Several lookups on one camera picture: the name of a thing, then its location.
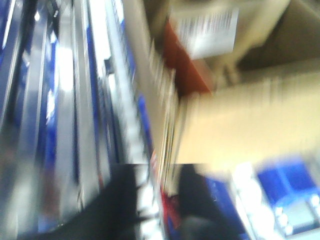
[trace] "barcode label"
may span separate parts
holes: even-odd
[[[234,8],[180,19],[179,40],[193,59],[232,52],[238,15],[239,10]]]

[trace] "blue product package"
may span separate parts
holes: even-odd
[[[150,127],[150,121],[149,116],[146,108],[146,100],[145,97],[140,94],[138,96],[138,108],[140,112],[140,118],[143,125],[144,134],[146,137],[146,142],[148,146],[148,151],[151,154],[153,151],[153,143],[152,143],[152,136],[151,136],[151,127]]]
[[[33,31],[32,27],[30,27],[30,31],[28,32],[27,40],[25,43],[25,48],[22,54],[22,60],[20,63],[19,69],[19,77],[18,77],[18,87],[17,93],[14,103],[14,110],[13,110],[13,122],[16,127],[20,127],[22,121],[22,112],[23,112],[23,104],[24,104],[24,97],[25,97],[25,90],[26,90],[26,81],[27,81],[27,74],[29,71],[30,65],[30,52],[31,52],[31,45],[33,41]]]
[[[212,200],[217,203],[219,209],[226,217],[230,225],[234,227],[238,235],[241,236],[241,239],[247,239],[248,235],[246,234],[243,223],[230,198],[226,183],[211,177],[206,177],[205,182],[211,194]]]
[[[89,58],[89,72],[90,72],[90,81],[91,81],[91,97],[92,97],[92,108],[93,108],[93,124],[94,124],[94,137],[96,146],[98,146],[99,137],[99,103],[97,98],[97,73],[96,73],[96,64],[95,64],[95,50],[94,43],[92,39],[91,27],[88,26],[86,29],[87,35],[87,45],[88,45],[88,58]]]
[[[172,240],[181,240],[180,232],[175,229],[171,218],[168,216],[168,232]]]
[[[273,208],[288,206],[299,199],[307,200],[319,193],[299,155],[284,157],[257,176]]]
[[[0,1],[0,56],[4,48],[4,38],[7,27],[7,22],[9,20],[9,11],[12,0],[2,0]]]
[[[57,144],[57,84],[56,79],[56,49],[57,38],[54,32],[51,32],[46,46],[46,58],[45,58],[45,77],[44,77],[44,94],[43,100],[45,106],[45,126],[43,126],[43,137],[45,138],[45,168],[53,169],[56,160],[56,144]]]

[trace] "white label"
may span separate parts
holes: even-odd
[[[235,45],[239,9],[226,9],[178,21],[177,34],[191,59],[231,53]]]

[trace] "cardboard box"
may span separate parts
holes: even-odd
[[[249,30],[243,29],[241,31],[241,21],[244,17],[239,14],[233,52],[198,60],[192,60],[178,40],[176,21],[171,18],[165,27],[163,55],[167,66],[177,70],[176,86],[180,96],[186,96],[192,92],[215,91],[217,86],[221,88],[225,85],[230,86],[238,82],[245,82],[246,78],[243,75],[247,70],[319,57],[319,12],[303,0],[292,0],[287,9],[285,6],[283,2],[282,10],[278,10],[273,19],[266,22],[267,27],[264,28],[266,31],[263,34],[257,34],[256,37],[251,38],[243,37],[242,33],[253,34],[256,31],[254,29],[258,29],[258,25],[252,26]],[[285,12],[280,18],[280,13],[284,10]],[[182,64],[178,54],[184,56],[183,61],[187,63]],[[188,72],[197,72],[197,75],[201,77],[189,76],[186,74]]]

